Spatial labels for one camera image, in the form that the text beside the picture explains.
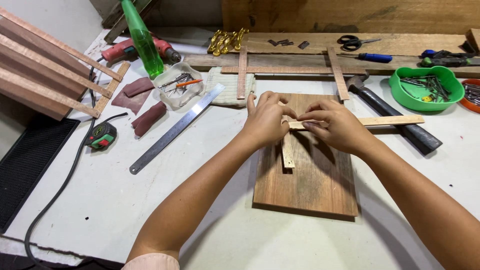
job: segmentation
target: black rubber mat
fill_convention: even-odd
[[[5,233],[51,162],[80,123],[38,114],[0,161],[0,232]]]

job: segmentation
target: metal ruler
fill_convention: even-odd
[[[175,139],[205,108],[212,102],[220,92],[225,89],[224,85],[217,84],[212,91],[208,92],[197,104],[195,104],[180,121],[178,121],[170,130],[167,131],[156,143],[148,149],[135,163],[130,166],[130,173],[137,174],[154,157],[156,157],[167,145]]]

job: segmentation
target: green plastic bottle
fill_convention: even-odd
[[[125,14],[125,19],[127,20],[130,35],[132,36],[133,44],[137,49],[140,59],[142,59],[144,63],[150,80],[154,80],[158,75],[163,73],[163,61],[155,48],[152,35],[132,2],[130,0],[120,0],[120,2],[123,13]]]

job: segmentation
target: plastic container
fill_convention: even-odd
[[[480,80],[477,80],[477,79],[468,79],[468,80],[465,80],[462,82],[462,85],[464,84],[471,84],[471,85],[478,85],[480,86]],[[471,103],[468,99],[466,98],[462,98],[460,100],[460,104],[462,104],[465,108],[471,110],[471,111],[474,111],[476,113],[480,113],[480,107]]]
[[[182,73],[190,73],[193,77],[194,80],[196,79],[201,79],[202,74],[193,68],[191,68],[188,64],[186,63],[176,63],[174,64],[171,68],[169,68],[167,71],[165,71],[163,74],[159,75],[154,81],[153,85],[155,85],[155,95],[159,96],[159,98],[164,102],[170,105],[171,107],[176,107],[179,108],[187,102],[192,99],[195,95],[201,93],[204,89],[204,83],[199,82],[196,84],[192,84],[187,86],[187,90],[184,93],[180,93],[180,91],[177,91],[176,93],[172,93],[172,95],[169,97],[168,93],[164,93],[161,89],[158,87],[161,85],[164,85],[168,82],[171,82],[175,80],[175,78],[182,74]],[[173,83],[169,86],[167,86],[167,90],[175,88],[175,84]]]
[[[150,80],[154,80],[163,73],[163,61],[156,50],[152,35],[130,0],[121,0],[121,6],[135,49],[144,63]]]
[[[410,94],[405,92],[402,88],[405,87],[410,93],[416,93],[416,97],[421,98],[421,96],[428,96],[431,94],[427,89],[422,87],[417,87],[415,85],[402,83],[400,84],[400,78],[411,78],[417,76],[427,76],[435,75],[437,76],[443,87],[448,91],[452,92],[448,97],[450,101],[448,102],[425,102],[421,99],[416,99]],[[451,105],[459,102],[465,95],[465,90],[462,84],[455,78],[455,74],[446,67],[435,66],[432,68],[408,68],[401,67],[395,70],[395,73],[388,80],[392,88],[392,95],[395,100],[401,105],[412,109],[412,110],[421,110],[421,111],[432,111],[432,110],[445,110]]]

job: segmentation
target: green bowl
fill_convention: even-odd
[[[422,97],[431,94],[430,91],[423,87],[417,87],[416,85],[401,83],[400,78],[411,78],[418,76],[436,75],[445,89],[452,92],[448,97],[448,102],[425,102],[421,100]],[[452,104],[459,102],[465,95],[465,89],[462,84],[455,78],[455,74],[446,67],[435,66],[432,68],[408,68],[401,67],[395,70],[395,73],[388,80],[392,88],[392,95],[395,100],[403,106],[412,110],[432,111],[432,110],[445,110]],[[412,97],[409,93],[405,92],[402,86],[414,95]]]

